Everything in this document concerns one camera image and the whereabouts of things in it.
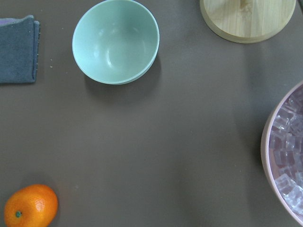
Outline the orange mandarin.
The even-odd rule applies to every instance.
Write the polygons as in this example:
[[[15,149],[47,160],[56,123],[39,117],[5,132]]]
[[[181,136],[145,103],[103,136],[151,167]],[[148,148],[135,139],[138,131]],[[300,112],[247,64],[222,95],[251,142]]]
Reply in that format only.
[[[8,227],[47,227],[55,218],[58,198],[52,188],[33,184],[15,192],[4,207]]]

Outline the green bowl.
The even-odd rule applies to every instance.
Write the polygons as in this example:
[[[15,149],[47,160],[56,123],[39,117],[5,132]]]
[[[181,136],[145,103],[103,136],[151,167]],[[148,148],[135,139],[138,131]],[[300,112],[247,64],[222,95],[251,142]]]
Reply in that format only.
[[[154,63],[160,32],[154,15],[134,0],[105,0],[77,23],[72,53],[94,81],[121,85],[145,74]]]

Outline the wooden stand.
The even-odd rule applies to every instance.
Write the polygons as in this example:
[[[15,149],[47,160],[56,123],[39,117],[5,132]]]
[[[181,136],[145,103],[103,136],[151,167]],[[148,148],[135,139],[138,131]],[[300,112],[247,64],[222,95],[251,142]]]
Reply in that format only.
[[[290,21],[295,0],[201,0],[208,27],[223,39],[251,44],[267,40]]]

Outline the pink bowl of ice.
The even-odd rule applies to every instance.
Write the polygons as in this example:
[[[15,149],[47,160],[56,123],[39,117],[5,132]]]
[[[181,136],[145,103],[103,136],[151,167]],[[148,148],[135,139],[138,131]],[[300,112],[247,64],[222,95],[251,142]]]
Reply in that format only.
[[[287,212],[303,223],[303,84],[295,85],[267,119],[261,137],[266,178]]]

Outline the grey folded cloth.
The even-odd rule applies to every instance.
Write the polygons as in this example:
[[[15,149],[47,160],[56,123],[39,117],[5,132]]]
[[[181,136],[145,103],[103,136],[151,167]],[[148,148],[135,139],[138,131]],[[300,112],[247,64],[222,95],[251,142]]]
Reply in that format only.
[[[40,22],[32,15],[0,20],[1,84],[36,81],[39,35]]]

